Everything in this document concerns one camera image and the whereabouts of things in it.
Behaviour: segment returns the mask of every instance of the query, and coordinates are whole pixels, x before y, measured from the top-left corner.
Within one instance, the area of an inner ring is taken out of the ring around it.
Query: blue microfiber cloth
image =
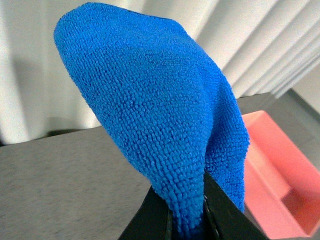
[[[176,21],[103,3],[64,15],[54,41],[70,77],[128,161],[200,239],[204,171],[244,210],[249,137],[225,76]]]

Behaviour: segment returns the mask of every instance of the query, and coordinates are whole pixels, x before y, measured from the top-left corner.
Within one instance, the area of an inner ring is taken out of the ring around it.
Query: curtain fold
[[[53,41],[85,0],[0,0],[0,139],[100,125]],[[237,98],[280,97],[320,62],[320,0],[104,0],[179,22],[226,75]]]

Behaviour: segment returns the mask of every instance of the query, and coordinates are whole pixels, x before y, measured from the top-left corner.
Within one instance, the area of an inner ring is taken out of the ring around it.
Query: pink tray
[[[270,239],[311,237],[320,225],[320,173],[265,111],[242,116],[250,135],[245,204]]]

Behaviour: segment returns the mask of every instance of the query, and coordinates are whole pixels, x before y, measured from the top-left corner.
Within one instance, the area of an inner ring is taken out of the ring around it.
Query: gray surface
[[[243,114],[266,110],[320,169],[320,124],[299,101],[238,103]],[[0,240],[115,240],[150,186],[102,127],[0,147],[0,183]]]

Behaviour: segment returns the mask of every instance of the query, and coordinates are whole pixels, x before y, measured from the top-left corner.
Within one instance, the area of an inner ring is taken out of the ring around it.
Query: white curtain
[[[53,41],[85,0],[0,0],[0,137],[99,126]],[[93,1],[178,21],[223,70],[237,98],[281,96],[320,62],[320,0]]]

